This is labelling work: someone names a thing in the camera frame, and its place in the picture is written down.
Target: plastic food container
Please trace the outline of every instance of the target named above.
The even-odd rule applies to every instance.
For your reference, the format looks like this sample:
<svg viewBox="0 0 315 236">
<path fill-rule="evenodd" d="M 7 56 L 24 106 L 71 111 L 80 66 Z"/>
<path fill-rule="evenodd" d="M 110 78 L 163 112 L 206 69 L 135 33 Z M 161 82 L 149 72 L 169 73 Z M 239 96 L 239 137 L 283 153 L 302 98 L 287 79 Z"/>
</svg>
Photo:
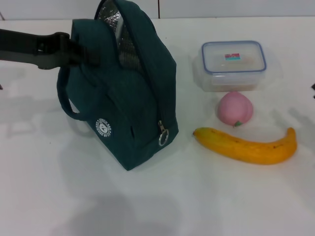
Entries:
<svg viewBox="0 0 315 236">
<path fill-rule="evenodd" d="M 265 77 L 267 64 L 256 41 L 208 42 L 201 53 L 204 90 L 252 90 Z"/>
</svg>

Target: lunch bag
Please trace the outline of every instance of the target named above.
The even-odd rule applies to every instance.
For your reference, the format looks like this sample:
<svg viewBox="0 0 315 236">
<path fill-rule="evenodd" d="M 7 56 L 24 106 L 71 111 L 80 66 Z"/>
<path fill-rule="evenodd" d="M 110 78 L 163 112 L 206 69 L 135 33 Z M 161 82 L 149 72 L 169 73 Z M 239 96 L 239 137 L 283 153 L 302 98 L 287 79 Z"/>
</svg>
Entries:
<svg viewBox="0 0 315 236">
<path fill-rule="evenodd" d="M 58 97 L 131 170 L 178 133 L 176 63 L 135 3 L 103 0 L 94 20 L 74 20 L 71 40 L 100 54 L 100 65 L 61 67 Z M 70 101 L 79 112 L 74 112 Z"/>
</svg>

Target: circular logo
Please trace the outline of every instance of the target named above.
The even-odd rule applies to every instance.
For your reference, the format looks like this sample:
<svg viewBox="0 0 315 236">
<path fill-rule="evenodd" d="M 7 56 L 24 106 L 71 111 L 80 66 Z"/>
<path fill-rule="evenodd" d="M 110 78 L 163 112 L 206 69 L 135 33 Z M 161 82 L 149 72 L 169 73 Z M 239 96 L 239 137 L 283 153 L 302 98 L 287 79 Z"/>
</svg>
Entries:
<svg viewBox="0 0 315 236">
<path fill-rule="evenodd" d="M 110 124 L 104 119 L 98 119 L 95 126 L 96 130 L 103 137 L 109 137 L 112 133 L 112 128 L 110 127 Z"/>
</svg>

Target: wall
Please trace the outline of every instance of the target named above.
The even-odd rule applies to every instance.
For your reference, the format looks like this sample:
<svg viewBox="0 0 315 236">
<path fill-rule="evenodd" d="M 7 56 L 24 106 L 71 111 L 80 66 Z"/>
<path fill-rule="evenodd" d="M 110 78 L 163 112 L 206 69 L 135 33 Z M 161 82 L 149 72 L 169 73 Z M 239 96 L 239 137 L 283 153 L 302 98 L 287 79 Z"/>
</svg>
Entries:
<svg viewBox="0 0 315 236">
<path fill-rule="evenodd" d="M 159 0 L 161 18 L 314 16 L 314 0 Z"/>
<path fill-rule="evenodd" d="M 157 0 L 132 0 L 151 18 L 158 18 Z M 0 0 L 6 20 L 93 18 L 100 0 Z"/>
</svg>

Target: yellow banana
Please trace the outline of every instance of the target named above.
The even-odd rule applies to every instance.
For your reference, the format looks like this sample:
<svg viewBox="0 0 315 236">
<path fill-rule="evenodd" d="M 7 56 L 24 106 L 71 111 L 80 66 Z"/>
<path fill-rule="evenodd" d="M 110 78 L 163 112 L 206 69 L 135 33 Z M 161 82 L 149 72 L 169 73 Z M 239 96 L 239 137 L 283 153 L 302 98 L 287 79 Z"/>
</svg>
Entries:
<svg viewBox="0 0 315 236">
<path fill-rule="evenodd" d="M 246 141 L 212 128 L 198 128 L 193 134 L 203 146 L 214 152 L 254 164 L 271 165 L 283 162 L 297 149 L 293 128 L 287 130 L 284 138 L 271 143 Z"/>
</svg>

